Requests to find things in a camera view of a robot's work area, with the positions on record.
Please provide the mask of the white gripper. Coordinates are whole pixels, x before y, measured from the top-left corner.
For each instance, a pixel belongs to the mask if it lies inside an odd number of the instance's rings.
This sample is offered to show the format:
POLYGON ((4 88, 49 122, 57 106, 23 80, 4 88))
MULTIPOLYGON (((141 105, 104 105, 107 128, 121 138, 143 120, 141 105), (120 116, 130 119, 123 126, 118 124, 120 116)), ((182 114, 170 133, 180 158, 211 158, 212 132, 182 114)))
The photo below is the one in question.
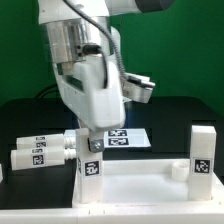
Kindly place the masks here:
POLYGON ((108 85, 103 87, 104 67, 98 56, 68 63, 66 69, 54 65, 54 74, 63 103, 90 129, 89 150, 103 152, 102 131, 121 128, 125 109, 116 65, 109 61, 108 85))

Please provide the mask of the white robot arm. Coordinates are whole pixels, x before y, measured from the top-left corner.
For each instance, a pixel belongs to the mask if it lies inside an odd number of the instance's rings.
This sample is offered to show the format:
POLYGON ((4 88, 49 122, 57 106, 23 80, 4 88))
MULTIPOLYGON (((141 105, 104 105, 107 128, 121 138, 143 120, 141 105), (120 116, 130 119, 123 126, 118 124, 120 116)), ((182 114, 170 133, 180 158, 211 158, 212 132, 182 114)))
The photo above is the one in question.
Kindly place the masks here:
POLYGON ((146 103, 155 84, 125 71, 113 15, 169 9, 175 0, 38 0, 39 24, 64 104, 89 132, 93 153, 125 123, 123 98, 146 103))

